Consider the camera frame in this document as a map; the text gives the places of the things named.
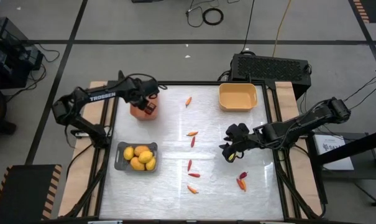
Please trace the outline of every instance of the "chili pepper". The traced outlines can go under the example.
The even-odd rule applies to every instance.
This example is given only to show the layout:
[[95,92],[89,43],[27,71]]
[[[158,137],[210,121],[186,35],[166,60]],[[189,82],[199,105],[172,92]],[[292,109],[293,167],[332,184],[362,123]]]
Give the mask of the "chili pepper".
[[197,135],[199,132],[198,131],[193,131],[191,133],[188,133],[187,136],[195,136]]
[[246,186],[245,181],[243,179],[241,180],[241,182],[243,184],[243,190],[245,192],[247,190],[247,186]]
[[244,177],[247,177],[248,172],[243,172],[240,176],[239,179],[243,179]]
[[191,101],[192,101],[192,96],[189,97],[189,99],[185,102],[185,106],[188,107]]
[[190,143],[190,147],[195,145],[196,136],[193,136],[192,142]]
[[244,190],[242,181],[240,179],[236,179],[236,181],[237,181],[237,184],[239,184],[240,189]]
[[200,174],[188,174],[188,175],[192,177],[200,177]]
[[188,163],[188,171],[190,170],[190,167],[192,166],[192,160],[190,159],[189,160],[189,163]]
[[190,192],[192,192],[193,194],[197,194],[197,193],[199,193],[197,190],[195,190],[195,189],[189,187],[189,185],[188,185],[188,189],[189,189]]

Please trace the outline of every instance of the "yellow fruit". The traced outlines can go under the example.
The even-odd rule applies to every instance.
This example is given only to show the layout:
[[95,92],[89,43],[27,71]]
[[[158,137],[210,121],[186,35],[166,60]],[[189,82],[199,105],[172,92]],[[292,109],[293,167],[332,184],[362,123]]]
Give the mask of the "yellow fruit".
[[148,163],[145,164],[147,170],[153,170],[156,167],[156,159],[153,157]]
[[134,150],[134,154],[139,156],[144,151],[149,151],[149,148],[147,146],[137,146]]
[[130,160],[133,158],[134,156],[134,148],[129,146],[127,148],[124,149],[124,153],[123,153],[123,156],[126,160]]
[[134,170],[145,170],[145,164],[138,161],[138,157],[133,157],[130,162]]
[[141,163],[147,163],[153,158],[153,153],[150,151],[143,151],[139,154],[138,160]]

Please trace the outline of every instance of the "white table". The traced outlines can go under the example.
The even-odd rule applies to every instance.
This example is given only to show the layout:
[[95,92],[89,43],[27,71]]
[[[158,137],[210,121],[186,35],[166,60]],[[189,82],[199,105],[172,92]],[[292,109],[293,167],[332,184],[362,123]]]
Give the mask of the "white table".
[[[231,124],[254,128],[267,123],[264,96],[257,86],[258,105],[248,112],[219,109],[219,86],[168,86],[159,94],[154,121],[138,121],[130,105],[119,101],[100,218],[180,220],[283,220],[272,152],[253,149],[244,159],[225,161],[224,144]],[[192,102],[185,108],[185,101]],[[199,131],[194,148],[188,132]],[[119,142],[158,144],[154,173],[124,172],[114,168]],[[188,176],[187,165],[193,161]],[[248,171],[247,192],[237,176]],[[198,190],[192,194],[187,185]]]

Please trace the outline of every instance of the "orange object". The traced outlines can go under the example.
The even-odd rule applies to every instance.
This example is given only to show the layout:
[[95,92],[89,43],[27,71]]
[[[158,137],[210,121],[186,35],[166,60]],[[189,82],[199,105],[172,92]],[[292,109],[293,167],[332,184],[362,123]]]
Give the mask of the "orange object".
[[185,106],[188,107],[191,101],[192,101],[192,96],[189,97],[189,99],[185,102]]
[[244,192],[247,190],[247,186],[246,186],[246,184],[245,184],[245,181],[243,180],[243,179],[241,179],[240,180],[241,182],[242,182],[242,184],[243,184],[243,190],[244,190]]
[[192,177],[200,177],[200,174],[188,174],[188,175]]
[[188,185],[188,189],[189,189],[190,192],[192,192],[193,194],[197,194],[197,193],[199,193],[197,190],[195,190],[195,189],[189,187],[189,185]]
[[239,184],[240,189],[244,190],[244,185],[243,185],[242,181],[239,180],[239,179],[236,179],[236,181],[237,181],[237,184]]
[[130,105],[130,114],[140,121],[150,121],[150,120],[156,119],[157,114],[158,114],[158,97],[159,95],[157,95],[156,99],[149,99],[149,98],[147,99],[149,100],[149,103],[153,103],[156,106],[152,114],[147,114],[145,113],[145,111],[142,111],[138,109],[138,107],[135,107],[132,105]]
[[188,171],[190,170],[190,167],[192,166],[192,160],[190,159],[189,160],[189,163],[188,163]]
[[251,83],[223,83],[219,86],[219,107],[224,111],[249,111],[257,106],[257,90]]
[[190,143],[190,147],[195,145],[196,136],[193,136],[192,142]]
[[193,131],[191,133],[188,133],[186,136],[195,136],[197,135],[199,132],[198,131]]

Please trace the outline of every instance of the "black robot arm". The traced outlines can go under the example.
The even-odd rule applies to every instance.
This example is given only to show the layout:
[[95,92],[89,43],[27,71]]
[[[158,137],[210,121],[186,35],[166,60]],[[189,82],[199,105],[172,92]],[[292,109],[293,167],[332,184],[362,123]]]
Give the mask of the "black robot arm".
[[[151,114],[156,106],[150,103],[149,99],[154,99],[159,93],[156,79],[145,74],[131,74],[126,77],[119,72],[121,80],[116,84],[91,88],[84,90],[80,87],[69,94],[61,97],[52,105],[52,112],[58,124],[72,125],[87,133],[94,147],[106,147],[109,139],[100,124],[92,124],[80,115],[82,107],[87,103],[105,100],[112,97],[121,97],[126,103],[138,107],[140,110]],[[141,75],[150,77],[147,81],[142,81],[133,76]]]
[[344,102],[333,97],[316,103],[307,113],[288,121],[256,127],[252,134],[249,134],[250,131],[245,124],[233,124],[227,129],[227,137],[224,138],[226,141],[232,141],[232,144],[226,143],[219,147],[223,149],[222,154],[228,162],[242,158],[245,150],[253,148],[289,149],[300,136],[324,124],[346,122],[350,115],[351,111]]

